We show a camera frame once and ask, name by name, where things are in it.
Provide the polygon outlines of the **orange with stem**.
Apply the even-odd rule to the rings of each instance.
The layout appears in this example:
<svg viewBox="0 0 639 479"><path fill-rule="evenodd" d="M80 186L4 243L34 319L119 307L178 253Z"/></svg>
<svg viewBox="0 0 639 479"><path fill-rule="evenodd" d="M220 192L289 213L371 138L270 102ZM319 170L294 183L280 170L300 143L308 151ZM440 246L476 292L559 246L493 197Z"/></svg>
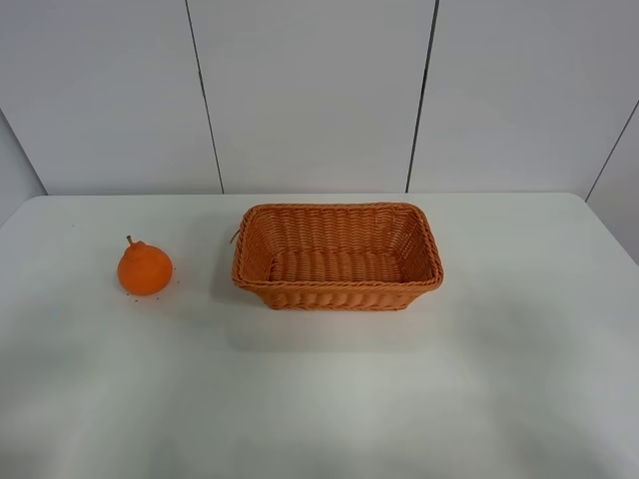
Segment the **orange with stem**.
<svg viewBox="0 0 639 479"><path fill-rule="evenodd" d="M128 246L117 267L120 286L137 296L153 295L171 281L174 271L170 257L160 248L127 236Z"/></svg>

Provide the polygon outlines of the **orange wicker basket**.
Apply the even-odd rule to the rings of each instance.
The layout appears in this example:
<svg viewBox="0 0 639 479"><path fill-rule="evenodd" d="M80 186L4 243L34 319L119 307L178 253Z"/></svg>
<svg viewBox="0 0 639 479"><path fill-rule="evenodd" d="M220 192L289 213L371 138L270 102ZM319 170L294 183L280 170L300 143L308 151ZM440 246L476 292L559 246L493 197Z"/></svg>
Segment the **orange wicker basket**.
<svg viewBox="0 0 639 479"><path fill-rule="evenodd" d="M402 310L444 278L408 203L256 205L235 238L233 283L272 309Z"/></svg>

